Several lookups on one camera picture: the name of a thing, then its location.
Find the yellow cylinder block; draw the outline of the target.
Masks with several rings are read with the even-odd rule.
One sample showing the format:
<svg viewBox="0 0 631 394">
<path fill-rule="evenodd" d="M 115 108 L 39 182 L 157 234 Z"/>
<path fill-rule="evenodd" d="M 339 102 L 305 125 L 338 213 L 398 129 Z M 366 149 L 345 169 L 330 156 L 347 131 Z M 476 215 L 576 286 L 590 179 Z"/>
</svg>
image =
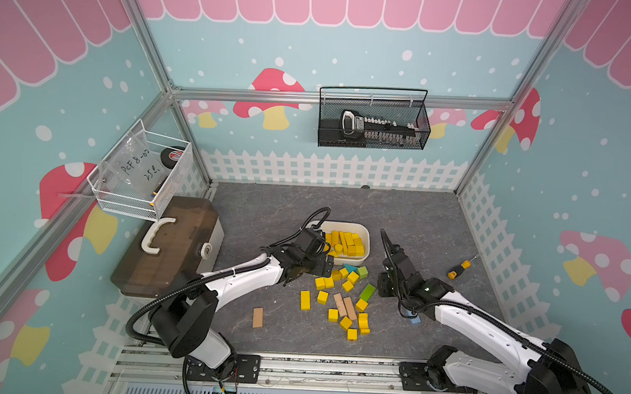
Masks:
<svg viewBox="0 0 631 394">
<path fill-rule="evenodd" d="M 340 234 L 338 233 L 338 231 L 333 231 L 331 233 L 330 243 L 331 243 L 332 249 L 335 249 L 336 246 L 339 244 L 340 242 L 339 238 L 340 238 Z"/>
</svg>

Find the small yellow cube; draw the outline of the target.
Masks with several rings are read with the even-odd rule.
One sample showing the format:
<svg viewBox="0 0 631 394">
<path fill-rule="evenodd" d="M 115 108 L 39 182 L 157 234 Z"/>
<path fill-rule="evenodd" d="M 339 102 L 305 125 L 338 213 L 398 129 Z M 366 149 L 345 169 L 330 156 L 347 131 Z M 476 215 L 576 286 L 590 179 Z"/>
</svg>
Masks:
<svg viewBox="0 0 631 394">
<path fill-rule="evenodd" d="M 354 239 L 354 247 L 355 247 L 355 257 L 360 258 L 361 256 L 364 256 L 364 254 L 366 253 L 366 250 L 364 249 L 364 244 L 361 239 L 359 238 Z"/>
</svg>

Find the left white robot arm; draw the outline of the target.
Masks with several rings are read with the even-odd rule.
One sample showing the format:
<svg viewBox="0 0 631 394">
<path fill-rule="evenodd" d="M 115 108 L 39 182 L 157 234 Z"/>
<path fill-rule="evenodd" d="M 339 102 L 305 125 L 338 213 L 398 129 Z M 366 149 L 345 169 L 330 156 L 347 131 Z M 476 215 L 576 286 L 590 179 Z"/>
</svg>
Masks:
<svg viewBox="0 0 631 394">
<path fill-rule="evenodd" d="M 333 258 L 322 229 L 330 213 L 326 206 L 317 209 L 293 235 L 262 246 L 251 261 L 204 274 L 179 273 L 166 291 L 129 317 L 126 334 L 182 360 L 184 394 L 192 394 L 188 375 L 194 363 L 206 367 L 224 390 L 226 381 L 238 377 L 239 355 L 211 329 L 216 312 L 260 288 L 287 286 L 306 274 L 330 276 Z"/>
</svg>

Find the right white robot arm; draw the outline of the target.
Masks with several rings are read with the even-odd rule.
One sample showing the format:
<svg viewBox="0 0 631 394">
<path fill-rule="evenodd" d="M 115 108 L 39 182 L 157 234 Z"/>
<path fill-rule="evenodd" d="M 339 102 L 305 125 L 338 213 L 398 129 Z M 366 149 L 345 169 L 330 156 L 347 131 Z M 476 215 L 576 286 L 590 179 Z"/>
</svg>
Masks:
<svg viewBox="0 0 631 394">
<path fill-rule="evenodd" d="M 424 279 L 400 245 L 381 232 L 385 252 L 379 277 L 382 297 L 397 299 L 404 318 L 426 316 L 465 335 L 494 356 L 485 361 L 452 346 L 442 346 L 426 361 L 430 388 L 448 385 L 486 394 L 613 394 L 581 370 L 578 357 L 565 342 L 546 342 L 510 327 L 468 301 L 439 278 Z"/>
</svg>

